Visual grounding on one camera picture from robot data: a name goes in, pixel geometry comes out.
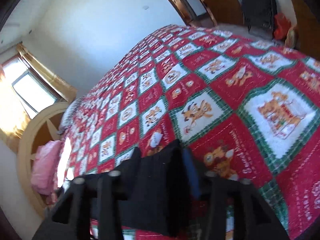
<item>wooden headboard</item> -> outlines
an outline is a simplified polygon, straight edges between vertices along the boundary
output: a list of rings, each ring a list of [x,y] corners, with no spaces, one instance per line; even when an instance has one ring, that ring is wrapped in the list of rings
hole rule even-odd
[[[44,218],[46,196],[37,193],[31,187],[32,165],[39,146],[60,139],[60,135],[56,132],[68,106],[67,102],[56,103],[42,110],[30,121],[19,143],[17,162],[19,181],[31,205],[42,218]]]

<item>red bedspread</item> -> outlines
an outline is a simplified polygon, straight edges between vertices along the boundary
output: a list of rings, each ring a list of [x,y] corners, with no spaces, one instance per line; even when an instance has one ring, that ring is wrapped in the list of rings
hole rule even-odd
[[[221,176],[251,179],[294,239],[320,214],[319,85],[320,63],[298,51],[169,25],[140,41],[85,97],[65,134],[68,166],[74,176],[110,171],[135,146],[152,155],[178,138]],[[152,148],[155,132],[163,136]]]

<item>window frame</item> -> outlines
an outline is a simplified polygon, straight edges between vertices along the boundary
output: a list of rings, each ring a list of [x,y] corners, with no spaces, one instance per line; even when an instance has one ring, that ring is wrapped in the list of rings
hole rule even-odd
[[[26,75],[30,75],[36,82],[39,83],[40,86],[43,87],[44,90],[47,90],[50,94],[52,94],[56,100],[54,103],[59,102],[62,99],[62,96],[59,95],[31,66],[30,64],[20,55],[20,54],[16,54],[13,57],[9,58],[8,60],[6,60],[4,63],[2,63],[2,68],[5,68],[6,65],[10,64],[10,62],[12,62],[15,59],[20,59],[27,67],[26,71],[23,72],[13,83],[11,83],[13,89],[14,89],[14,85],[16,83],[18,83],[23,77],[25,77]],[[14,91],[16,92],[17,96],[28,106],[30,107],[36,114],[38,114],[39,112],[36,111],[36,109],[34,109],[15,89]]]

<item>pink pillow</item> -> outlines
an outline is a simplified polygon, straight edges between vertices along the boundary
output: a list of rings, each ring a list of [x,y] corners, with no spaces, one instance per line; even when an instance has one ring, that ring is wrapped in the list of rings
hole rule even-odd
[[[49,195],[53,190],[53,175],[59,160],[61,141],[49,141],[39,146],[33,163],[31,185],[40,194]]]

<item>yellow curtain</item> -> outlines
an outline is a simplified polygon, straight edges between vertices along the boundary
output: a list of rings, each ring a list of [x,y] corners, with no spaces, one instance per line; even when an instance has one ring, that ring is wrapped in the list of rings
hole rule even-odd
[[[77,89],[69,85],[61,77],[53,73],[46,66],[41,64],[34,55],[32,55],[22,43],[17,45],[17,51],[29,63],[29,65],[66,101],[71,103],[75,100]]]
[[[30,117],[12,85],[5,79],[0,64],[0,139],[15,153]]]

